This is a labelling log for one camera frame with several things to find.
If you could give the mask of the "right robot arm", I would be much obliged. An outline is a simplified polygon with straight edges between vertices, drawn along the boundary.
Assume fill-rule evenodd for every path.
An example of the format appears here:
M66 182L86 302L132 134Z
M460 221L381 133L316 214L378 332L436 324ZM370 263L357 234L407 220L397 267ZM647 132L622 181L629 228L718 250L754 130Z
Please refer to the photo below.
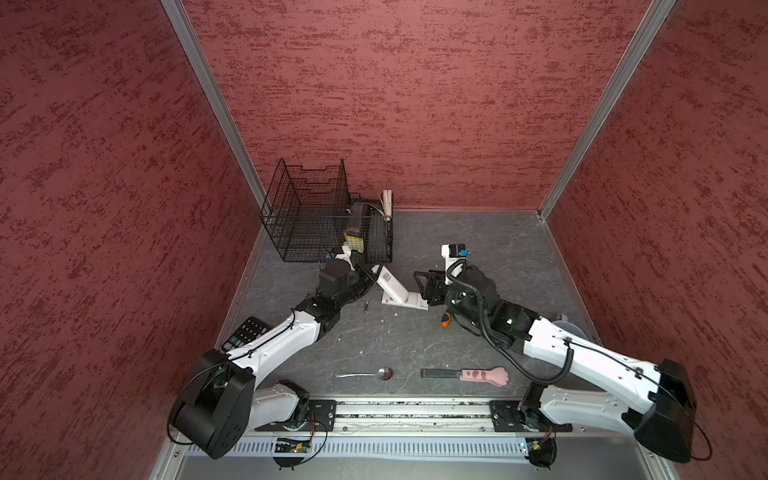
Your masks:
M414 274L420 294L447 315L469 321L531 385L521 418L538 427L580 424L634 437L677 463L698 457L697 404L684 365L634 359L572 335L536 311L502 299L479 268L460 260L447 272Z

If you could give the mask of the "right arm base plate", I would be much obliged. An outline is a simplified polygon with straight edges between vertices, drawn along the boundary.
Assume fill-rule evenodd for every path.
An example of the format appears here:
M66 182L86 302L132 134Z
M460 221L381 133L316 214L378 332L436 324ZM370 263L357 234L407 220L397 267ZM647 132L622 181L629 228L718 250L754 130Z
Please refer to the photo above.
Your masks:
M496 433L571 433L571 424L556 424L540 411L520 409L519 401L491 400L490 418Z

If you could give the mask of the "long white remote control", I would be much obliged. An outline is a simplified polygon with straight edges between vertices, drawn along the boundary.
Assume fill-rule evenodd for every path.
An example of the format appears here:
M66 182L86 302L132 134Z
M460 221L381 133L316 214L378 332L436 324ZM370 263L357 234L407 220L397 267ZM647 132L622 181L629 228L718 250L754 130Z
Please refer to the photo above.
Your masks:
M389 306L403 307L415 310L426 311L429 309L428 302L424 300L419 293L416 292L409 292L407 299L402 303L399 303L396 299L384 292L382 295L382 303Z

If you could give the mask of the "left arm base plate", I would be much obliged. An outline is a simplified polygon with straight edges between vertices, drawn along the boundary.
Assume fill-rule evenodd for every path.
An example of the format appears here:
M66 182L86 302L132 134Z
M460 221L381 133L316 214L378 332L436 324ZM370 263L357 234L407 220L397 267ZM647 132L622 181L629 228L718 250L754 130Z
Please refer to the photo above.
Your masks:
M287 421L272 422L256 428L259 432L320 432L334 429L338 402L336 400L309 399L300 401L298 410Z

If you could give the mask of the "small white AC remote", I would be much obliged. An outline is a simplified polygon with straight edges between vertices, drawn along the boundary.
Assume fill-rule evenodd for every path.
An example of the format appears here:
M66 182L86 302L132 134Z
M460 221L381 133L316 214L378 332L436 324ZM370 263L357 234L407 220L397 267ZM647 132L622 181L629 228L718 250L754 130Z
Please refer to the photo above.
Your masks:
M377 284L383 291L383 303L396 306L402 306L407 303L410 292L385 265L378 267Z

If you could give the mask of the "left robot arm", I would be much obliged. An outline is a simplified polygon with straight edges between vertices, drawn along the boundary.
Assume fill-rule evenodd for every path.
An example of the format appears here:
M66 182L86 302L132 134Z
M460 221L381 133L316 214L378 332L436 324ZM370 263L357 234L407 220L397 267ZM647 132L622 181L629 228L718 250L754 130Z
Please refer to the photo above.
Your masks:
M383 272L382 265L366 264L357 254L351 260L329 260L319 271L315 292L293 307L282 323L239 347L203 354L170 409L168 438L218 459L247 431L293 420L308 398L306 390L289 381L270 388L260 384L329 333L342 308L364 297ZM172 430L186 440L176 439Z

